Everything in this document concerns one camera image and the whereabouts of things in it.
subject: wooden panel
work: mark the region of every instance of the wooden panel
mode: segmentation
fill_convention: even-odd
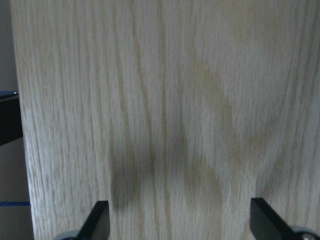
[[[110,200],[111,238],[320,230],[320,2],[12,0],[34,235]]]

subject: wooden board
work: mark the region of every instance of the wooden board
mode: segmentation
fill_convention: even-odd
[[[36,239],[108,199],[112,240],[320,231],[320,1],[12,0]]]

